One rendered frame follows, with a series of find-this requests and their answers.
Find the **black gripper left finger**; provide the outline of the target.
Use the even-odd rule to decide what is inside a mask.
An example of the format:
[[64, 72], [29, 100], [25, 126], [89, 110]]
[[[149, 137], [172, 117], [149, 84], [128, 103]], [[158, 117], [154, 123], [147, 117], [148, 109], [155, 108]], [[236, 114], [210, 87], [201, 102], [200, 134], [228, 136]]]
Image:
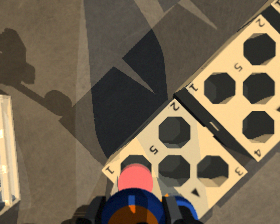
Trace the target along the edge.
[[78, 207], [71, 219], [61, 224], [101, 224], [106, 196], [93, 196], [89, 205]]

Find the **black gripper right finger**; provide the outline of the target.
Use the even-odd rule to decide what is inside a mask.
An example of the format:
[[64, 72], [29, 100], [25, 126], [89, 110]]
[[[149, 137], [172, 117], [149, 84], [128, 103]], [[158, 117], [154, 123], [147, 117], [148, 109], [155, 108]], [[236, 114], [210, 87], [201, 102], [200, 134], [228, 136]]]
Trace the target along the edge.
[[162, 204], [165, 211], [165, 224], [203, 224], [194, 219], [188, 207], [178, 205], [175, 196], [162, 196]]

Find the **beige tube rack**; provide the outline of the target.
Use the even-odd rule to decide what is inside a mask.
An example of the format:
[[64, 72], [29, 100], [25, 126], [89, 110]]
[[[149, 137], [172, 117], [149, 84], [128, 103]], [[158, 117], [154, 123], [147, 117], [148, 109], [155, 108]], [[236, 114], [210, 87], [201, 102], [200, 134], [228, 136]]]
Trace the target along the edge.
[[1, 215], [20, 200], [12, 103], [8, 95], [0, 95], [0, 181]]

